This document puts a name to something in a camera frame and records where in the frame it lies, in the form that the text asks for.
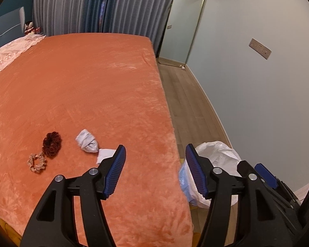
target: full-length mirror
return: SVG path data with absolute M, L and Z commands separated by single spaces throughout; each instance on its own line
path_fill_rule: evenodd
M 204 0 L 173 0 L 159 63 L 183 67 L 190 53 Z

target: wall outlet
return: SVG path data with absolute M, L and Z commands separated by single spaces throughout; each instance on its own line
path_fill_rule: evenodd
M 249 46 L 256 52 L 258 52 L 265 59 L 268 59 L 271 54 L 271 50 L 269 48 L 265 47 L 263 44 L 259 43 L 255 39 L 251 40 Z

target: curtain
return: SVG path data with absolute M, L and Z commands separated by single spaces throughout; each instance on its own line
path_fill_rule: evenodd
M 33 20 L 48 35 L 98 32 L 102 0 L 34 0 Z
M 172 0 L 108 0 L 103 32 L 142 35 L 158 51 Z

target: scrunchie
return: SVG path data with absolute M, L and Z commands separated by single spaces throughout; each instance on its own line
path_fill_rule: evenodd
M 42 151 L 47 157 L 54 157 L 61 148 L 61 136 L 58 132 L 48 133 L 43 140 Z
M 34 164 L 34 161 L 36 159 L 39 159 L 40 162 L 38 164 Z M 31 154 L 28 160 L 28 166 L 30 167 L 32 172 L 39 173 L 41 170 L 46 168 L 46 159 L 42 152 L 40 152 L 38 155 Z

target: silver bolt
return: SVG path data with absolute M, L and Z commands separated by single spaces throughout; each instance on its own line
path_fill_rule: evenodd
M 97 170 L 96 168 L 91 168 L 91 169 L 89 170 L 89 174 L 92 175 L 92 176 L 94 176 L 94 175 L 97 174 L 97 173 L 98 173 L 98 170 Z
M 222 169 L 221 169 L 220 167 L 215 167 L 215 168 L 213 169 L 213 172 L 214 172 L 215 174 L 219 175 L 219 174 L 221 174 L 223 171 L 222 171 Z
M 251 179 L 253 181 L 257 179 L 257 176 L 255 174 L 249 174 L 248 177 L 249 177 L 249 179 Z
M 59 175 L 55 177 L 56 182 L 61 182 L 63 180 L 63 176 Z

